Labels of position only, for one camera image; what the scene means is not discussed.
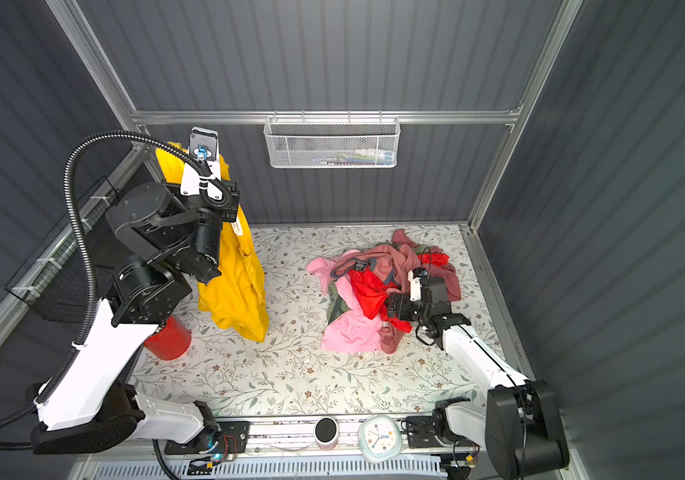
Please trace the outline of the yellow cloth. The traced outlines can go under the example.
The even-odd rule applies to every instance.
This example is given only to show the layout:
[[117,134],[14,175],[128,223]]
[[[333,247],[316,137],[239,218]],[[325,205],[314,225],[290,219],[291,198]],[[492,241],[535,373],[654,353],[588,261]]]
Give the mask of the yellow cloth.
[[224,330],[232,329],[246,340],[262,343],[270,318],[266,307],[266,276],[254,248],[248,220],[238,210],[238,220],[222,226],[220,276],[198,283],[198,310]]

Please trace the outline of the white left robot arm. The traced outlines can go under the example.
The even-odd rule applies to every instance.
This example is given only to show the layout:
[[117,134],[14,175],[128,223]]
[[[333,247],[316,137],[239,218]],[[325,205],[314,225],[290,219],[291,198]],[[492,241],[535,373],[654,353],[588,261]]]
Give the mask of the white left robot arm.
[[224,447],[202,402],[150,398],[120,380],[136,350],[192,292],[188,277],[208,284],[220,276],[220,233],[238,219],[238,188],[220,180],[212,186],[222,198],[208,205],[150,182],[106,212],[114,236],[132,254],[98,296],[74,363],[38,408],[34,454],[98,453],[126,440],[166,440],[200,453]]

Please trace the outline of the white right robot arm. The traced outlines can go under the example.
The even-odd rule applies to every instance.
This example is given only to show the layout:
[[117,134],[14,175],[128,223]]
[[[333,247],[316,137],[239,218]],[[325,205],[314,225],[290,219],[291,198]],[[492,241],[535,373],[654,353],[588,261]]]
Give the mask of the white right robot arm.
[[430,417],[406,423],[411,447],[435,440],[472,444],[488,454],[501,479],[560,470],[570,464],[566,435],[554,390],[506,363],[452,310],[445,283],[421,278],[408,292],[384,302],[388,318],[414,324],[417,340],[453,358],[475,383],[481,403],[456,397],[435,404]]

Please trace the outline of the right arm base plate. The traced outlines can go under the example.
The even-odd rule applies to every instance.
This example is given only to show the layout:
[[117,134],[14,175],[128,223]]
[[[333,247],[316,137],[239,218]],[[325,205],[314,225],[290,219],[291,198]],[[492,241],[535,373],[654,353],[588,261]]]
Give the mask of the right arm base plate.
[[451,432],[432,416],[407,416],[400,421],[408,446],[412,449],[438,447],[472,447],[482,449],[483,444]]

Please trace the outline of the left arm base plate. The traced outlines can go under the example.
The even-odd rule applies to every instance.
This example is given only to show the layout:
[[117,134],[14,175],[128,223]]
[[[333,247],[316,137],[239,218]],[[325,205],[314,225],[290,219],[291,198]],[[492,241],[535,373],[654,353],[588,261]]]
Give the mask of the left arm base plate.
[[242,454],[246,452],[246,445],[248,445],[248,438],[250,438],[250,426],[252,424],[247,421],[218,422],[216,430],[206,427],[204,431],[186,444],[166,441],[164,454]]

